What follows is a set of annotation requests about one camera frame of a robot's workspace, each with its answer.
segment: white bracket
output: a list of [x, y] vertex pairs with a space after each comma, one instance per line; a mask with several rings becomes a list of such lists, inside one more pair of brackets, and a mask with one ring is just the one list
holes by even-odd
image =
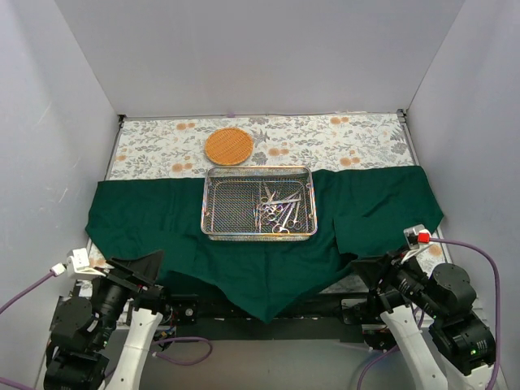
[[404, 230], [406, 240], [408, 241], [409, 251], [406, 252], [406, 255], [401, 260], [401, 263], [407, 262], [409, 258], [412, 258], [413, 256], [417, 256], [421, 252], [424, 252], [426, 249], [430, 248], [432, 246], [432, 243], [423, 244], [422, 242], [419, 242], [417, 244], [411, 244], [409, 241], [410, 235], [418, 236], [419, 233], [427, 233], [428, 236], [431, 236], [431, 233], [428, 229], [424, 227], [424, 225], [416, 225], [413, 227], [409, 227], [408, 229]]
[[89, 254], [86, 248], [74, 249], [67, 257], [67, 275], [74, 280], [92, 280], [105, 276], [103, 272], [90, 266]]

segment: white panel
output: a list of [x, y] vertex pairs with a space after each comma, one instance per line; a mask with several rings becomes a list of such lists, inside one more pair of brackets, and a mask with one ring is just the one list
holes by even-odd
[[57, 0], [130, 116], [409, 106], [463, 0]]
[[[502, 367], [520, 388], [520, 3], [466, 0], [410, 110], [420, 163], [446, 214], [444, 234], [476, 244], [502, 280]], [[469, 272], [494, 319], [492, 271], [468, 249], [453, 261]]]
[[[117, 116], [52, 0], [0, 1], [0, 305], [85, 245]], [[0, 316], [0, 376], [33, 386], [66, 276]]]

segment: green cloth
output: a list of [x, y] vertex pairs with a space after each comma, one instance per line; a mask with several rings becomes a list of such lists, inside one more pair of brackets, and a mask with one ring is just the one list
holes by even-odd
[[158, 282], [173, 293], [212, 295], [216, 286], [269, 322], [345, 277], [353, 258], [397, 249], [404, 228], [433, 231], [443, 217], [421, 167], [316, 171], [313, 180], [318, 232], [307, 241], [210, 240], [200, 226], [203, 179], [103, 181], [86, 231], [105, 258], [163, 249]]

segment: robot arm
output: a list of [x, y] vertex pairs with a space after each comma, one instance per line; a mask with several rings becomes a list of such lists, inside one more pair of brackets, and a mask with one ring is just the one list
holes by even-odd
[[[422, 226], [407, 229], [409, 247], [382, 258], [356, 260], [353, 269], [369, 288], [369, 298], [375, 302], [372, 309], [391, 330], [417, 389], [484, 389], [495, 362], [495, 340], [472, 310], [476, 293], [470, 277], [447, 263], [428, 277], [415, 257], [427, 248], [417, 241], [420, 232], [430, 234]], [[444, 382], [438, 379], [443, 375], [406, 307], [410, 301], [434, 319], [429, 332], [445, 362]], [[435, 386], [429, 387], [432, 381]]]
[[157, 326], [163, 318], [167, 294], [154, 284], [163, 252], [133, 261], [107, 260], [111, 270], [93, 270], [86, 251], [68, 259], [69, 276], [93, 281], [91, 299], [73, 297], [58, 307], [46, 350], [45, 390], [105, 388], [108, 359], [104, 349], [129, 298], [133, 317], [119, 364], [109, 389], [138, 389], [142, 368]]

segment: floral tablecloth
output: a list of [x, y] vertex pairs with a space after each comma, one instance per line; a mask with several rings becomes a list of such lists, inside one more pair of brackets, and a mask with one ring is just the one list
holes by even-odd
[[[241, 128], [253, 138], [253, 153], [242, 165], [305, 165], [313, 171], [414, 165], [395, 114], [127, 120], [108, 179], [204, 177], [213, 166], [204, 155], [206, 139], [226, 127]], [[104, 263], [95, 245], [90, 259]], [[431, 272], [444, 261], [442, 249], [432, 246], [419, 261]], [[364, 290], [351, 275], [326, 291]]]

